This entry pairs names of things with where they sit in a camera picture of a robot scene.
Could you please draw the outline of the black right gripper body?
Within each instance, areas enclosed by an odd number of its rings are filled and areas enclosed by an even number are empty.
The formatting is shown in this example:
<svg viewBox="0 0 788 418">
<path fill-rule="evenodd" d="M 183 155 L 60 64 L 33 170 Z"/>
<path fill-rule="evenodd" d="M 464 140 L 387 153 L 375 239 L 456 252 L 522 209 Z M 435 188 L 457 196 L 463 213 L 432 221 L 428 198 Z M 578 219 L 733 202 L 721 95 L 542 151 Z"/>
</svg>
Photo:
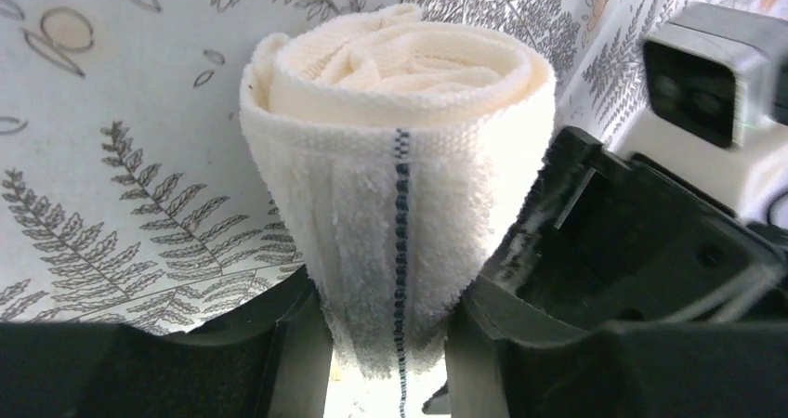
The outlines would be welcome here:
<svg viewBox="0 0 788 418">
<path fill-rule="evenodd" d="M 487 278 L 570 325 L 735 321 L 785 275 L 781 252 L 645 157 L 561 130 Z"/>
</svg>

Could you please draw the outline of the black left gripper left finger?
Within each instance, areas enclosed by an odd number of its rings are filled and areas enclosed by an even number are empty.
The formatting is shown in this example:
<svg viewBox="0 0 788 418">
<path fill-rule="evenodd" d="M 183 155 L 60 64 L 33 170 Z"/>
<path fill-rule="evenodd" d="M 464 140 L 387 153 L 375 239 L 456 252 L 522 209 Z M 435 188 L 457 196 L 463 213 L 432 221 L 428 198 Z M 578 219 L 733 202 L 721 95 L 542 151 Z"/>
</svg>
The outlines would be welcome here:
<svg viewBox="0 0 788 418">
<path fill-rule="evenodd" d="M 331 333 L 301 268 L 188 333 L 5 323 L 5 417 L 320 417 Z"/>
</svg>

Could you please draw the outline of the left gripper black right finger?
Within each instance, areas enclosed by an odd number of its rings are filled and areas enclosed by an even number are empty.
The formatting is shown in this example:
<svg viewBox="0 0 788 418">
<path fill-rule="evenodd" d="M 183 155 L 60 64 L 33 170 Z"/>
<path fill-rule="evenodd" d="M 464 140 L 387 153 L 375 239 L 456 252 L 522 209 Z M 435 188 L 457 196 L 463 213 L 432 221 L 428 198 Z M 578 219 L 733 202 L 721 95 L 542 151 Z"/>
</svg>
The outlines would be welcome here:
<svg viewBox="0 0 788 418">
<path fill-rule="evenodd" d="M 455 417 L 783 417 L 783 322 L 607 322 L 586 332 L 486 278 L 446 346 Z"/>
</svg>

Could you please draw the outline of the cream terry towel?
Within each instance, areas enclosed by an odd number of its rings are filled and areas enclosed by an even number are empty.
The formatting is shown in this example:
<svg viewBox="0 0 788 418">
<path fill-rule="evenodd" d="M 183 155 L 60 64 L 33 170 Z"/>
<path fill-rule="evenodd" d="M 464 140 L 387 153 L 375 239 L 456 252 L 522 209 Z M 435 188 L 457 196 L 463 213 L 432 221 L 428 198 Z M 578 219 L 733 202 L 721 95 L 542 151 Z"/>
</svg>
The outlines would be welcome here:
<svg viewBox="0 0 788 418">
<path fill-rule="evenodd" d="M 374 379 L 433 368 L 542 168 L 555 87 L 515 37 L 413 4 L 256 46 L 241 127 L 344 364 Z"/>
</svg>

